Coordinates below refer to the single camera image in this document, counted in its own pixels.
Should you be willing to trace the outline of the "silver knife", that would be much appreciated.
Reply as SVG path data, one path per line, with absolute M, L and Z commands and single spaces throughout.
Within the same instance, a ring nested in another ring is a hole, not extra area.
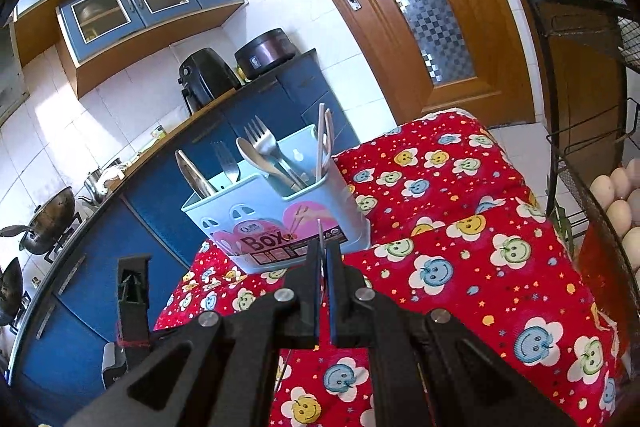
M 183 150 L 175 151 L 175 158 L 177 166 L 186 180 L 186 183 L 190 185 L 193 192 L 198 195 L 200 199 L 212 196 L 217 193 L 216 188 L 211 184 L 201 173 L 192 161 L 186 156 Z

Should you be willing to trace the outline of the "dark fork in box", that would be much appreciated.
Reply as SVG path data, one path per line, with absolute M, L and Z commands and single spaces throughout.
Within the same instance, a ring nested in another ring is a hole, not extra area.
M 240 168 L 228 147 L 224 145 L 224 142 L 217 141 L 213 143 L 213 148 L 224 175 L 231 184 L 238 182 L 241 178 Z

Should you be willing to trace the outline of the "wooden side cabinet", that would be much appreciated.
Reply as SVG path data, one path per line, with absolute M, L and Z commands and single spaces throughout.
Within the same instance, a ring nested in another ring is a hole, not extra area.
M 521 2 L 532 28 L 552 143 L 590 184 L 620 161 L 613 136 L 623 126 L 620 106 L 626 98 L 626 75 L 614 56 L 620 32 L 601 11 Z

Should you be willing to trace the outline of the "light blue utensil holder box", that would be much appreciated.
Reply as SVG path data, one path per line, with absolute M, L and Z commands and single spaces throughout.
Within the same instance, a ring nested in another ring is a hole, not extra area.
M 339 243 L 344 254 L 368 248 L 370 221 L 359 209 L 335 162 L 324 166 L 321 180 L 314 179 L 314 126 L 296 131 L 279 145 L 311 186 L 292 192 L 281 181 L 241 160 L 238 182 L 217 174 L 209 180 L 216 192 L 206 198 L 192 194 L 182 205 L 182 212 L 248 274 L 297 265 L 320 234 L 329 242 Z

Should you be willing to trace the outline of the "dark rice cooker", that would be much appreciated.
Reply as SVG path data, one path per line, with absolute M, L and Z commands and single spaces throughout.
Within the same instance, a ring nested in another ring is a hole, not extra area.
M 241 46 L 234 57 L 245 77 L 254 80 L 297 54 L 298 49 L 285 31 L 282 28 L 274 28 Z

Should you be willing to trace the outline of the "black air fryer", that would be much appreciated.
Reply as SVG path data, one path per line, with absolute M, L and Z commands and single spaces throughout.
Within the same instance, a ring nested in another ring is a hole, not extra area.
M 190 114 L 226 92 L 242 87 L 235 72 L 212 48 L 197 50 L 182 62 L 178 83 Z

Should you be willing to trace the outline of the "blue lower kitchen cabinets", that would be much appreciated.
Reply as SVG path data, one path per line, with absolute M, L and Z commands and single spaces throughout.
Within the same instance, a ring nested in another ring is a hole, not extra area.
M 192 190 L 176 150 L 213 178 L 222 171 L 215 143 L 234 150 L 253 117 L 283 139 L 312 124 L 320 103 L 332 109 L 338 145 L 356 144 L 316 52 L 308 51 L 194 114 L 82 224 L 35 292 L 11 353 L 9 386 L 36 423 L 61 426 L 103 392 L 103 348 L 116 333 L 118 259 L 150 256 L 155 322 L 201 248 L 204 233 L 181 209 Z

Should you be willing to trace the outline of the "white egg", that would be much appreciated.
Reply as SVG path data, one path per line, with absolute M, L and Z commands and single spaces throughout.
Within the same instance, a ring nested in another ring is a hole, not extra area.
M 623 237 L 632 227 L 631 208 L 626 200 L 614 200 L 606 210 L 606 217 L 611 222 L 615 233 L 620 237 Z
M 605 174 L 600 174 L 594 179 L 589 187 L 594 199 L 603 210 L 608 210 L 612 202 L 616 199 L 615 186 L 612 179 Z

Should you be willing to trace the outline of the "silver fork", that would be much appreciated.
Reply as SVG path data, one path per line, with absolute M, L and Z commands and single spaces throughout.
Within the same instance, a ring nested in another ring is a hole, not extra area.
M 245 134 L 250 144 L 257 150 L 257 153 L 271 161 L 278 170 L 285 174 L 292 181 L 296 190 L 303 190 L 303 188 L 307 187 L 303 178 L 286 160 L 272 131 L 267 128 L 259 117 L 254 116 L 247 123 Z

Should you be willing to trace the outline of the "red floral tablecloth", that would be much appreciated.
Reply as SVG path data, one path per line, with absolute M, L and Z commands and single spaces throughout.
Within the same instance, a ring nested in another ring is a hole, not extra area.
M 370 221 L 372 248 L 343 257 L 367 286 L 412 312 L 449 310 L 577 426 L 611 417 L 615 326 L 476 118 L 442 110 L 334 161 Z M 154 329 L 244 311 L 284 273 L 246 275 L 207 239 Z M 281 351 L 270 426 L 375 426 L 367 350 L 331 345 L 326 303 L 320 345 Z

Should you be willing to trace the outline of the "black wok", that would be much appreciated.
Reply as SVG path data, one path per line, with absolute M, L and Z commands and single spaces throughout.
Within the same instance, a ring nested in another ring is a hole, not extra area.
M 36 208 L 28 225 L 8 225 L 1 229 L 1 236 L 21 235 L 20 251 L 29 251 L 33 255 L 47 254 L 73 222 L 74 216 L 74 193 L 70 186 L 66 186 Z

